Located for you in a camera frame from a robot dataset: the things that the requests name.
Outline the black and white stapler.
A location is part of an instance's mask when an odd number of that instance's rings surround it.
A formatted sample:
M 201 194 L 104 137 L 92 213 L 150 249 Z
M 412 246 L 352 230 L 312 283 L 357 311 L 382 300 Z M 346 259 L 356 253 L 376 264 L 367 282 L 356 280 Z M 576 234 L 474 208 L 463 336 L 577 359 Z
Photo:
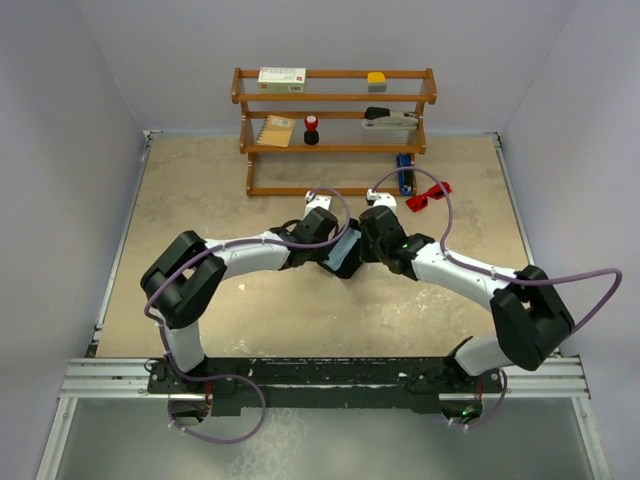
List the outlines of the black and white stapler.
M 415 130 L 419 116 L 411 112 L 395 111 L 383 107 L 368 107 L 361 127 L 365 130 Z

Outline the red sunglasses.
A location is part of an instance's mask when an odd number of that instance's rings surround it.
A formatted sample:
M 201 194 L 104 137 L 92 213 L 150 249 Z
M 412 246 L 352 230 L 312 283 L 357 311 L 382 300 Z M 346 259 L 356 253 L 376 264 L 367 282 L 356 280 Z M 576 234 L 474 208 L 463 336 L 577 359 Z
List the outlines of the red sunglasses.
M 441 186 L 434 185 L 426 192 L 408 198 L 405 203 L 412 212 L 419 212 L 428 206 L 430 200 L 443 199 L 450 192 L 451 187 L 449 183 L 443 182 Z

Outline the black glasses case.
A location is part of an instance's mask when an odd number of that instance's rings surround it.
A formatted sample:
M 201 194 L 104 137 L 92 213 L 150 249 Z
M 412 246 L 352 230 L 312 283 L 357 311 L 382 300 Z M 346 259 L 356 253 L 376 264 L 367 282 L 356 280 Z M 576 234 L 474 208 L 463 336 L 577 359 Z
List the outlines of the black glasses case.
M 361 260 L 362 232 L 355 219 L 340 238 L 330 248 L 327 257 L 318 265 L 340 279 L 350 279 L 362 265 Z

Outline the red and black stamp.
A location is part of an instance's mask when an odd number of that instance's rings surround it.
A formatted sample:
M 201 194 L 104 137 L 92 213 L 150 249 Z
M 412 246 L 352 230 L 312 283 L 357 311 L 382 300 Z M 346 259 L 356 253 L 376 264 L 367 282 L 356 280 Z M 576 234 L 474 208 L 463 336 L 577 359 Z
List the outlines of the red and black stamp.
M 304 119 L 305 132 L 303 141 L 306 145 L 314 146 L 319 142 L 319 120 L 315 115 L 307 115 Z

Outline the aluminium rail frame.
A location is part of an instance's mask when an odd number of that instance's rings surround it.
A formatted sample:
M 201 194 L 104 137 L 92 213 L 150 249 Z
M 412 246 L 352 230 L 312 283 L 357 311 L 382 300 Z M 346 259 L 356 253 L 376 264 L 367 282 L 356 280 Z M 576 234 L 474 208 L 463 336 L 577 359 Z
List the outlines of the aluminium rail frame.
M 400 409 L 276 407 L 217 419 L 204 433 L 255 435 L 214 445 L 169 427 L 164 397 L 148 392 L 143 361 L 160 347 L 136 290 L 153 248 L 172 228 L 244 234 L 295 214 L 293 197 L 249 198 L 246 158 L 231 136 L 156 135 L 117 254 L 94 358 L 72 360 L 38 470 L 41 479 L 606 479 L 581 361 L 555 355 L 529 372 L 510 367 L 495 415 L 462 431 Z M 460 296 L 366 266 L 351 280 L 306 266 L 251 274 L 223 287 L 203 322 L 223 359 L 303 353 L 443 354 L 489 317 Z

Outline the blue and black stapler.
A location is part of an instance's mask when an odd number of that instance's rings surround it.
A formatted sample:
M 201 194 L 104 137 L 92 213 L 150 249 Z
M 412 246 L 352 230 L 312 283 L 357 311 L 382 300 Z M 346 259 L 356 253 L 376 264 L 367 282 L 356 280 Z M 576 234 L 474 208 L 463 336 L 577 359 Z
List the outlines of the blue and black stapler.
M 399 153 L 396 155 L 396 167 L 410 167 L 412 166 L 412 157 L 406 153 Z M 398 190 L 403 196 L 412 196 L 414 194 L 414 172 L 409 168 L 408 170 L 401 170 L 397 172 L 398 178 Z

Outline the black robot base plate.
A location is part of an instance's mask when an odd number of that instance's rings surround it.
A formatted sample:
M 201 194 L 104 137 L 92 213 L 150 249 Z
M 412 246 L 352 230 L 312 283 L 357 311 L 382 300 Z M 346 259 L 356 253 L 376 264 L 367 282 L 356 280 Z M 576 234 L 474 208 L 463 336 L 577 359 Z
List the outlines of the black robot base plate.
M 145 368 L 149 393 L 193 396 L 216 417 L 263 406 L 460 413 L 503 388 L 498 370 L 472 377 L 444 357 L 209 358 L 204 376 L 191 379 L 166 359 Z

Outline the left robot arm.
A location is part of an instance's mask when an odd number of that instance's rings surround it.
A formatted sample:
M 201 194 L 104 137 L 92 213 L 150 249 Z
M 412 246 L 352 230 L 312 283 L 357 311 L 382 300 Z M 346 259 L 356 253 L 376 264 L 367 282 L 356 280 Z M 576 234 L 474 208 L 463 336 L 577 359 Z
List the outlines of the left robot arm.
M 300 220 L 250 237 L 209 241 L 192 230 L 181 233 L 140 280 L 143 312 L 159 328 L 171 381 L 184 392 L 204 384 L 199 320 L 223 281 L 324 260 L 346 233 L 338 224 L 327 208 L 313 207 Z

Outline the wooden three-tier shelf rack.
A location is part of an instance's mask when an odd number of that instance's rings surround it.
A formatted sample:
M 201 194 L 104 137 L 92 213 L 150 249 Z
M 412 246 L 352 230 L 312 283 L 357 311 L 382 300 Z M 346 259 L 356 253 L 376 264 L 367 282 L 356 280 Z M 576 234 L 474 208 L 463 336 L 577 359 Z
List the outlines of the wooden three-tier shelf rack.
M 261 154 L 392 154 L 415 157 L 426 152 L 424 109 L 437 100 L 434 73 L 424 70 L 384 70 L 387 89 L 369 93 L 366 70 L 309 70 L 304 93 L 260 93 L 257 70 L 237 68 L 231 87 L 232 102 L 241 108 L 239 150 L 247 156 L 246 193 L 249 196 L 292 196 L 302 187 L 258 187 L 254 182 Z M 368 107 L 383 107 L 411 112 L 419 116 L 415 130 L 365 130 L 361 127 Z M 296 120 L 287 148 L 259 145 L 260 133 L 269 115 Z M 315 115 L 319 120 L 319 142 L 309 146 L 303 141 L 304 119 Z

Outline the white and red box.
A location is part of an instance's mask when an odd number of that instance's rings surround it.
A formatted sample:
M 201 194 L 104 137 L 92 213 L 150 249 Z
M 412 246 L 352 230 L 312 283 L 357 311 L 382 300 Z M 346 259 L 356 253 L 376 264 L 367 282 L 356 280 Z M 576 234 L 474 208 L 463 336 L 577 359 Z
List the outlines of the white and red box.
M 260 93 L 304 93 L 306 91 L 306 69 L 261 67 L 257 85 Z

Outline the brown spiral notebook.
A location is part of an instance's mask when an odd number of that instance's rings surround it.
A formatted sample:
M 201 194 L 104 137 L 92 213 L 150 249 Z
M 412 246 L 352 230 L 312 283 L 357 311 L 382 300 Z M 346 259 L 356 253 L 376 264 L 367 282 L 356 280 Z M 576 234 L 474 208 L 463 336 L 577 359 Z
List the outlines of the brown spiral notebook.
M 287 148 L 295 125 L 295 119 L 269 115 L 263 123 L 256 142 L 264 146 Z

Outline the light blue cleaning cloth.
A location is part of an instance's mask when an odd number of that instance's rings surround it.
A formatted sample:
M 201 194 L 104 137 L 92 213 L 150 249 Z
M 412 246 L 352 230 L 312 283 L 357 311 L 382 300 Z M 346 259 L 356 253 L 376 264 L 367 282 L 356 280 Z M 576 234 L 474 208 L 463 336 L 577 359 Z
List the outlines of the light blue cleaning cloth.
M 347 271 L 360 262 L 361 232 L 349 228 L 341 239 L 332 245 L 326 260 L 320 266 L 331 272 Z

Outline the yellow and grey eraser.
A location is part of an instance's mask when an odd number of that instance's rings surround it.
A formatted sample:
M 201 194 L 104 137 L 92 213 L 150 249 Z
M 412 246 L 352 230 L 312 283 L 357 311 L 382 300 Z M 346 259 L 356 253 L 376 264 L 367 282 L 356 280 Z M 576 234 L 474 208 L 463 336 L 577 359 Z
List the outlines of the yellow and grey eraser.
M 369 93 L 383 93 L 387 89 L 386 76 L 382 72 L 369 72 L 367 74 L 367 89 Z

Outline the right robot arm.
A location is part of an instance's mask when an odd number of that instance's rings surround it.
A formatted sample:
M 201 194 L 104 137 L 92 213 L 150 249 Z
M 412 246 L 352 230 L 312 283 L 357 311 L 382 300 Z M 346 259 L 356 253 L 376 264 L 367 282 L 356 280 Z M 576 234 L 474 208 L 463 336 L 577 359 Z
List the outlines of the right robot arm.
M 365 260 L 378 261 L 392 273 L 434 284 L 489 311 L 493 334 L 473 337 L 450 354 L 446 383 L 467 391 L 480 375 L 515 365 L 536 370 L 573 333 L 575 322 L 556 289 L 538 285 L 546 273 L 533 265 L 521 271 L 491 268 L 465 257 L 465 268 L 445 257 L 441 245 L 424 234 L 408 235 L 393 210 L 374 206 L 359 217 Z

